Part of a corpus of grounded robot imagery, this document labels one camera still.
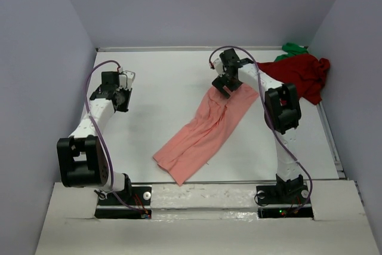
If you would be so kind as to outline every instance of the pink cloth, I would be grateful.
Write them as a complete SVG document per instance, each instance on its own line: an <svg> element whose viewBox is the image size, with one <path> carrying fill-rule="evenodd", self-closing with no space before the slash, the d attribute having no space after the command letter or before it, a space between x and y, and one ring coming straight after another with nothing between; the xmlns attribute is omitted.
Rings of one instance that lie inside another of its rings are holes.
<svg viewBox="0 0 382 255"><path fill-rule="evenodd" d="M257 97L245 84L229 99L211 87L195 117L154 154L154 159L182 185L220 149Z"/></svg>

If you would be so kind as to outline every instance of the gray wall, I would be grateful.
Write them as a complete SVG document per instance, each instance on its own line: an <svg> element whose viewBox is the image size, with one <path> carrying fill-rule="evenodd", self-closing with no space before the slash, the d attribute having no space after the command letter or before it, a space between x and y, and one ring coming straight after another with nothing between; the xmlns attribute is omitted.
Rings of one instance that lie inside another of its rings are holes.
<svg viewBox="0 0 382 255"><path fill-rule="evenodd" d="M0 0L0 253L34 254L95 51L69 0Z"/></svg>
<svg viewBox="0 0 382 255"><path fill-rule="evenodd" d="M96 47L309 44L335 0L71 0Z"/></svg>
<svg viewBox="0 0 382 255"><path fill-rule="evenodd" d="M382 251L382 0L336 0L310 50L330 59L325 110Z"/></svg>

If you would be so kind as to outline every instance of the cable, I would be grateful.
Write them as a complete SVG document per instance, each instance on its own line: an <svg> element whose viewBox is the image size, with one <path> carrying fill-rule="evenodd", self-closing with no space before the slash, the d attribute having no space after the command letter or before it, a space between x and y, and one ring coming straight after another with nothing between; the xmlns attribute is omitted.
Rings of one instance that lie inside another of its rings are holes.
<svg viewBox="0 0 382 255"><path fill-rule="evenodd" d="M264 109L264 113L266 115L266 118L268 120L268 123L270 124L270 129L272 130L272 133L273 135L275 136L276 140L278 141L278 143L284 148L284 150L287 152L287 154L298 164L298 166L302 169L302 171L306 174L306 176L308 177L308 180L309 180L309 183L310 183L310 189L309 189L309 193L308 193L308 196L306 198L306 200L300 205L298 206L293 212L297 212L298 210L300 210L301 208L303 208L308 202L309 202L309 199L310 199L310 196L312 194L312 190L313 190L313 180L312 180L312 177L310 176L310 174L308 173L308 171L303 167L303 165L298 161L298 159L295 157L295 155L282 143L282 141L279 139L278 135L276 134L276 130L275 130L275 127L273 126L273 122L271 121L270 119L270 115L269 115L269 111L267 110L266 106L265 106L265 101L264 101L264 95L263 95L263 88L261 86L261 77L260 77L260 69L258 67L258 64L255 60L255 58L252 56L251 53L249 53L246 49L244 48L241 48L241 47L238 47L238 46L233 46L233 45L227 45L227 46L222 46L222 47L219 47L217 49L215 49L208 61L210 63L210 66L211 67L214 67L212 62L211 62L211 59L213 57L213 55L221 50L221 49L225 49L225 48L233 48L233 49L237 49L237 50L240 50L242 52L244 52L252 61L253 61L253 65L255 66L256 68L256 71L257 71L257 81L258 81L258 92L260 94L260 99L261 99L261 104L263 105L263 109Z"/></svg>
<svg viewBox="0 0 382 255"><path fill-rule="evenodd" d="M94 126L94 129L95 129L95 132L97 133L98 135L98 138L100 139L100 142L102 144L102 148L103 150L105 151L105 154L106 154L106 159L107 159L107 164L109 166L109 173L110 173L110 190L111 190L111 193L113 193L113 195L115 196L115 198L119 201L119 203L121 203L123 206L131 209L131 210L135 210L135 211L139 211L140 212L140 209L137 209L137 208L134 208L128 204L126 204L123 200L121 200L121 198L118 196L118 194L113 191L113 185L114 185L114 169L113 169L113 164L112 164L112 160L110 158L110 153L109 153L109 150L106 146L106 143L105 143L105 140L102 136L102 133L95 121L95 119L93 118L93 116L90 114L90 106L89 106L89 101L88 101L88 88L89 88L89 84L90 84L90 79L91 79L91 75L93 74L93 72L95 70L97 70L99 67L105 65L105 64L108 64L108 63L114 63L117 65L118 68L121 68L121 65L117 62L117 61L114 61L114 60L108 60L108 61L105 61L105 62L102 62L100 64L98 64L96 67L94 67L92 69L92 71L89 73L86 81L85 81L85 87L84 87L84 92L85 92L85 108L86 108L86 111L87 111L87 114L88 114L88 117L91 121L91 123L93 124Z"/></svg>

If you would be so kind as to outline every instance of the dark red towel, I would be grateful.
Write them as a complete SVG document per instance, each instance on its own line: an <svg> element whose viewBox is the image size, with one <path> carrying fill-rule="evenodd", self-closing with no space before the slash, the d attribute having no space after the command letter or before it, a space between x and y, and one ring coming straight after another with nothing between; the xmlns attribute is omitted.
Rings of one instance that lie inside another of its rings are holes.
<svg viewBox="0 0 382 255"><path fill-rule="evenodd" d="M277 62L259 63L258 67L278 81L295 84L299 98L304 97L316 105L321 102L320 90L325 85L330 62L301 54Z"/></svg>

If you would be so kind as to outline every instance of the green cloth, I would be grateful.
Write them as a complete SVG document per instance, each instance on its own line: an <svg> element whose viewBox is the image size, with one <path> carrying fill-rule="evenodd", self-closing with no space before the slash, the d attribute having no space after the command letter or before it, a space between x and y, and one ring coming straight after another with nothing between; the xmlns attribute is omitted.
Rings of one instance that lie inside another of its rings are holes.
<svg viewBox="0 0 382 255"><path fill-rule="evenodd" d="M295 43L286 43L286 44L284 44L282 46L282 50L287 52L287 54L278 56L276 58L275 62L283 60L283 59L286 59L286 58L289 58L289 57L293 57L293 56L296 56L296 55L300 55L300 54L309 54L308 50L306 50L306 48L300 47L300 46L298 46Z"/></svg>

